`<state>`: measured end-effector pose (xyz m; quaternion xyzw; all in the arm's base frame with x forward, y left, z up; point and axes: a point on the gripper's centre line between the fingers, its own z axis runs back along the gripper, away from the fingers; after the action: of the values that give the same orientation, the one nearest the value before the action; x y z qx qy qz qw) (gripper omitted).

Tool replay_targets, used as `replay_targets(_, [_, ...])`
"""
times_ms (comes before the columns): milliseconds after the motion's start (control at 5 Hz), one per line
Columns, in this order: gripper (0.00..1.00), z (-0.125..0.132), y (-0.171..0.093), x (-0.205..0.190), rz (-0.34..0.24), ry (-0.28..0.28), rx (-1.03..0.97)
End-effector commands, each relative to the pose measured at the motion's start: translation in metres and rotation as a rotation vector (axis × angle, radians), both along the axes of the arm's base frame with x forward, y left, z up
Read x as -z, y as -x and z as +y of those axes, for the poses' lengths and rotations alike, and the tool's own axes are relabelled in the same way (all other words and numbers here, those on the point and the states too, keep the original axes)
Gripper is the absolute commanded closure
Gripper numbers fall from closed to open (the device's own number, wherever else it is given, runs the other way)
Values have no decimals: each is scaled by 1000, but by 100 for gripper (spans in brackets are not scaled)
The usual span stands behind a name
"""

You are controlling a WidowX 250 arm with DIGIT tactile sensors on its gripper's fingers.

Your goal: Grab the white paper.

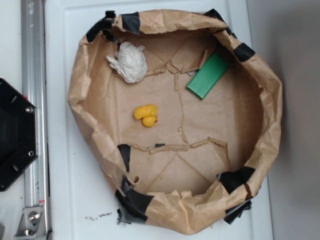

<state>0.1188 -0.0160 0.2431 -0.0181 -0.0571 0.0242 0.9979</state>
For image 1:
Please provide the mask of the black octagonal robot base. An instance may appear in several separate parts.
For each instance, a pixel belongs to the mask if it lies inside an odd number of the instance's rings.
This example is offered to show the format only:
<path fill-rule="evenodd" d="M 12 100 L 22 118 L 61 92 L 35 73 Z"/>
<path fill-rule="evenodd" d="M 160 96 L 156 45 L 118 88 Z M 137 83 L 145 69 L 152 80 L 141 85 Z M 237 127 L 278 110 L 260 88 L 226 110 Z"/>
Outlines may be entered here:
<path fill-rule="evenodd" d="M 0 80 L 0 191 L 7 191 L 38 156 L 36 107 Z"/>

